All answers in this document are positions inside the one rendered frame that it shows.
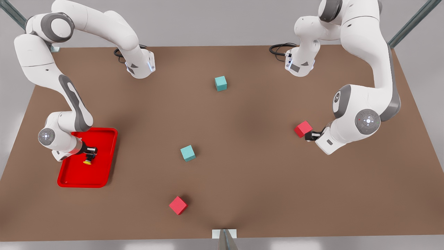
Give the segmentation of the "silver frame post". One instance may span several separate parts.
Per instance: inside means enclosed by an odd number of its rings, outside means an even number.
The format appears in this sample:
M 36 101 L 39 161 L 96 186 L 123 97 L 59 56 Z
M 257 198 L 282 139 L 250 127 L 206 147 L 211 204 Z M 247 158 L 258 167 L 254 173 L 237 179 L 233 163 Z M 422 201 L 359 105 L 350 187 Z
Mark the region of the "silver frame post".
M 212 239 L 218 239 L 217 250 L 238 250 L 233 239 L 237 238 L 236 229 L 213 229 Z
M 27 33 L 26 25 L 29 18 L 26 19 L 8 0 L 0 0 L 0 8 L 3 9 L 3 11 L 5 11 L 5 13 L 8 14 L 8 16 L 10 16 L 11 19 L 13 19 L 23 30 L 25 30 L 25 33 Z M 32 31 L 30 34 L 37 35 L 35 31 Z M 45 43 L 52 53 L 60 51 L 60 47 L 54 47 L 51 43 L 46 41 Z
M 427 0 L 425 4 L 404 24 L 404 26 L 387 43 L 388 46 L 395 48 L 406 36 L 434 10 L 442 0 Z

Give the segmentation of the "red plastic tray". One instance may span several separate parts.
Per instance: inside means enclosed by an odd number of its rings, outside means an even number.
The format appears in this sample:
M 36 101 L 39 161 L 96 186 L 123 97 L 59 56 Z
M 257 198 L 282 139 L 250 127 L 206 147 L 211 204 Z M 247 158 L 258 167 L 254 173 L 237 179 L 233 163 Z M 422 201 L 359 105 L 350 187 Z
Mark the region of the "red plastic tray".
M 115 128 L 92 127 L 87 132 L 72 132 L 88 146 L 98 149 L 90 165 L 86 155 L 73 155 L 62 161 L 57 184 L 65 188 L 101 188 L 106 185 L 113 161 L 118 131 Z

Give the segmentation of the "red cube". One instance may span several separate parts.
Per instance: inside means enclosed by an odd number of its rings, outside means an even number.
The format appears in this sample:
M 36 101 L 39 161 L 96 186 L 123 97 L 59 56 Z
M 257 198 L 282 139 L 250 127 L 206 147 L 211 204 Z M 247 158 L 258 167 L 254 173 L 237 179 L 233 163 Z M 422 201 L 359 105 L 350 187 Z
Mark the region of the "red cube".
M 312 126 L 309 124 L 308 121 L 303 121 L 301 124 L 298 124 L 294 131 L 295 133 L 300 137 L 304 137 L 306 133 L 309 133 L 310 131 L 312 131 Z
M 176 215 L 181 215 L 187 209 L 188 204 L 180 196 L 176 196 L 176 198 L 169 204 L 169 207 L 176 213 Z

